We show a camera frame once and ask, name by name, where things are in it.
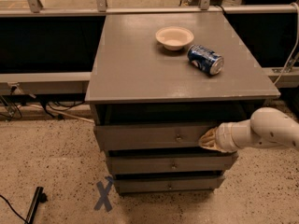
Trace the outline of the grey top drawer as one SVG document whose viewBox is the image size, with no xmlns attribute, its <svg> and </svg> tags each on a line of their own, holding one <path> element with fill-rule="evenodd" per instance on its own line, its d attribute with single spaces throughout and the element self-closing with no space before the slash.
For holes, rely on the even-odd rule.
<svg viewBox="0 0 299 224">
<path fill-rule="evenodd" d="M 199 138 L 216 122 L 95 126 L 101 150 L 197 147 Z"/>
</svg>

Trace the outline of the grey drawer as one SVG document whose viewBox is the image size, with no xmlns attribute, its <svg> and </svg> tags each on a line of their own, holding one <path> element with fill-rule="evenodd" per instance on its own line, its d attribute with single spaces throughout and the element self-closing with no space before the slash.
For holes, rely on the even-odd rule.
<svg viewBox="0 0 299 224">
<path fill-rule="evenodd" d="M 199 138 L 216 122 L 95 126 L 101 150 L 197 147 Z"/>
<path fill-rule="evenodd" d="M 107 167 L 113 175 L 222 171 L 230 169 L 237 157 L 237 153 L 107 157 Z"/>
<path fill-rule="evenodd" d="M 223 181 L 223 175 L 127 179 L 116 180 L 115 189 L 119 194 L 217 189 Z"/>
</svg>

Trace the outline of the grey middle drawer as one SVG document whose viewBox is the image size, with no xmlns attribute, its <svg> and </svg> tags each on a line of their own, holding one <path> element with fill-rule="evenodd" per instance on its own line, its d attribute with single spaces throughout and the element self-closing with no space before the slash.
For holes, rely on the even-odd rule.
<svg viewBox="0 0 299 224">
<path fill-rule="evenodd" d="M 107 157 L 107 167 L 113 175 L 222 171 L 230 169 L 237 157 L 237 153 Z"/>
</svg>

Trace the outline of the grey wooden drawer cabinet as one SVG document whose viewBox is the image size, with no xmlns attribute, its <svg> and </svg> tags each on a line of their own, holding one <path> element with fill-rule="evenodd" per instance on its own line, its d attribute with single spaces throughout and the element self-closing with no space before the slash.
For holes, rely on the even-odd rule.
<svg viewBox="0 0 299 224">
<path fill-rule="evenodd" d="M 210 77 L 193 67 L 187 52 L 155 39 L 167 26 L 192 31 L 195 43 L 224 58 Z M 96 54 L 86 100 L 95 126 L 216 122 L 248 119 L 267 98 L 279 95 L 220 12 L 109 15 Z M 197 147 L 104 151 L 107 157 L 220 153 Z M 222 171 L 113 175 L 114 180 L 223 175 Z"/>
</svg>

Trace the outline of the grey bottom drawer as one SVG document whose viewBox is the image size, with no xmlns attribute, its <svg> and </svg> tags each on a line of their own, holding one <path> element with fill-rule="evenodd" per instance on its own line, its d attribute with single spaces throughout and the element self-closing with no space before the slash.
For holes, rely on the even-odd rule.
<svg viewBox="0 0 299 224">
<path fill-rule="evenodd" d="M 223 181 L 223 175 L 127 179 L 116 180 L 115 189 L 119 194 L 217 189 Z"/>
</svg>

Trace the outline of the blue soda can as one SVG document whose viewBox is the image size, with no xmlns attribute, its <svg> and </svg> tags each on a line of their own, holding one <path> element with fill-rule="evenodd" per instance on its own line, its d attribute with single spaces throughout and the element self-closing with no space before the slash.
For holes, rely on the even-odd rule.
<svg viewBox="0 0 299 224">
<path fill-rule="evenodd" d="M 202 45 L 191 45 L 187 56 L 192 65 L 210 76 L 217 75 L 224 65 L 222 56 Z"/>
</svg>

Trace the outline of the white paper bowl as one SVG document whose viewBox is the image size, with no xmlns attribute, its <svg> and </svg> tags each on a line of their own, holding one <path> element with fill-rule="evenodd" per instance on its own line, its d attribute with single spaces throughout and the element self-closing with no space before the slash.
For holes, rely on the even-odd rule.
<svg viewBox="0 0 299 224">
<path fill-rule="evenodd" d="M 190 30 L 177 26 L 164 27 L 156 32 L 155 37 L 166 49 L 172 51 L 181 50 L 194 40 Z"/>
</svg>

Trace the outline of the blue tape cross mark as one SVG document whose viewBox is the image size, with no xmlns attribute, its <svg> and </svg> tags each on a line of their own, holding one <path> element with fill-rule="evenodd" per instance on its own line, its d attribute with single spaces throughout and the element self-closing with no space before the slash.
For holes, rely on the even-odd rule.
<svg viewBox="0 0 299 224">
<path fill-rule="evenodd" d="M 106 208 L 106 210 L 109 212 L 112 210 L 112 205 L 111 202 L 108 198 L 108 194 L 111 191 L 113 184 L 114 184 L 114 179 L 111 176 L 106 176 L 105 180 L 107 181 L 107 185 L 104 186 L 102 181 L 99 181 L 96 184 L 96 187 L 99 191 L 100 197 L 94 206 L 94 210 L 100 210 L 102 206 Z"/>
</svg>

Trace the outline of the black power strip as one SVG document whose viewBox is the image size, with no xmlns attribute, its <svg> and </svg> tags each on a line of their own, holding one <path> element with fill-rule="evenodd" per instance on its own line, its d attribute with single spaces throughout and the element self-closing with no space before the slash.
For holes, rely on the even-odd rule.
<svg viewBox="0 0 299 224">
<path fill-rule="evenodd" d="M 24 224 L 33 224 L 36 216 L 36 211 L 41 203 L 45 203 L 48 200 L 47 194 L 44 192 L 43 187 L 37 187 L 33 200 L 31 201 L 27 217 Z"/>
</svg>

